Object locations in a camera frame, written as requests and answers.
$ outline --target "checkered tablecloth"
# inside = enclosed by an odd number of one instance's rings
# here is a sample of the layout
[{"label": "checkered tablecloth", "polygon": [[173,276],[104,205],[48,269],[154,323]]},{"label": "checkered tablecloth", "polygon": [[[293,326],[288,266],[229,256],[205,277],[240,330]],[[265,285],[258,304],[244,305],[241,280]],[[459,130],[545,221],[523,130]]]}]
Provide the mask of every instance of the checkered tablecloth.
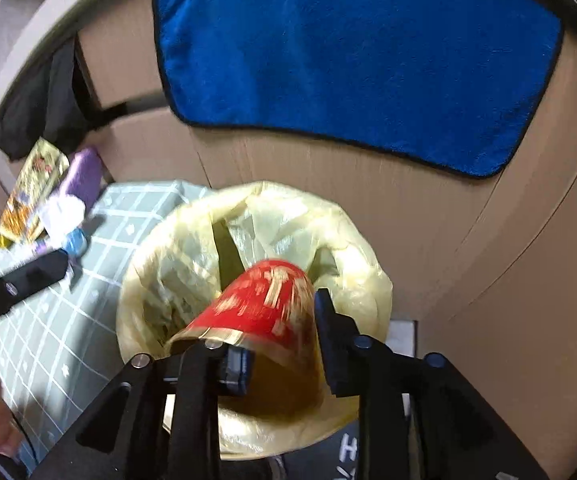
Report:
[{"label": "checkered tablecloth", "polygon": [[[123,367],[115,314],[135,248],[178,205],[207,192],[182,181],[111,184],[86,222],[89,248],[70,285],[51,286],[0,319],[4,400],[40,460]],[[23,253],[0,250],[0,275]],[[26,443],[21,457],[32,469]]]}]

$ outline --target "yellow trash bag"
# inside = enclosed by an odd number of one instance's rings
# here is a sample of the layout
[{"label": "yellow trash bag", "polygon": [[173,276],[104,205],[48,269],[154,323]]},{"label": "yellow trash bag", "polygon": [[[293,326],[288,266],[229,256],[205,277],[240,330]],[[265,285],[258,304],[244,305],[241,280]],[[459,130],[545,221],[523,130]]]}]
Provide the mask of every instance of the yellow trash bag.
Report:
[{"label": "yellow trash bag", "polygon": [[[166,357],[172,336],[245,269],[267,258],[303,269],[315,290],[330,290],[337,312],[352,316],[360,333],[385,340],[393,285],[346,213],[315,195],[256,182],[178,207],[136,250],[117,312],[124,362],[140,352]],[[358,399],[336,399],[320,375],[323,400],[299,420],[262,420],[221,406],[222,458],[258,458],[305,447],[356,418]]]}]

